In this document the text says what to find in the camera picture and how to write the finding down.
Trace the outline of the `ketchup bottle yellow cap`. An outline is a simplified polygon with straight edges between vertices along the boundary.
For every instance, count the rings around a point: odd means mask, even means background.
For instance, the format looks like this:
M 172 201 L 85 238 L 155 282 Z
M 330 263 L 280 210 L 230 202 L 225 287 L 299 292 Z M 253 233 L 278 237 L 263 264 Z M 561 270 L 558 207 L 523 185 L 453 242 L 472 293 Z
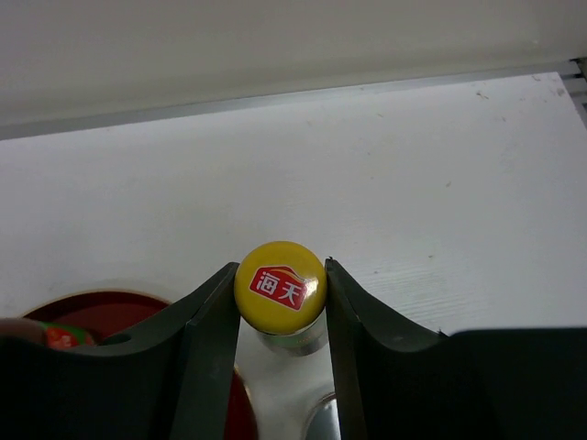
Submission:
M 307 356 L 327 343 L 327 275 L 308 248 L 273 241 L 239 264 L 234 297 L 241 317 L 274 352 Z
M 1 336 L 16 337 L 58 350 L 96 346 L 96 339 L 87 330 L 27 318 L 2 318 Z

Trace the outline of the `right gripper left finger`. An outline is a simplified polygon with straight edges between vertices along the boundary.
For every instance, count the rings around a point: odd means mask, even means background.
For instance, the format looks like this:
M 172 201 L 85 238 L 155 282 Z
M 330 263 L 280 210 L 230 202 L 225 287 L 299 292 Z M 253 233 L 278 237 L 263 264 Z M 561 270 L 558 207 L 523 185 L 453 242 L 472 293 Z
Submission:
M 236 263 L 99 346 L 1 339 L 4 439 L 220 439 L 240 317 Z

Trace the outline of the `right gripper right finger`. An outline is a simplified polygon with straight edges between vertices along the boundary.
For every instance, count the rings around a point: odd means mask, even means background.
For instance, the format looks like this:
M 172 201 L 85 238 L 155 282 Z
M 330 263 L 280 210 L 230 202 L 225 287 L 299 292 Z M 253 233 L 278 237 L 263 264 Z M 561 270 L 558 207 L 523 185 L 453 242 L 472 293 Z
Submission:
M 327 330 L 345 439 L 583 439 L 586 331 L 446 335 L 397 313 L 334 259 Z

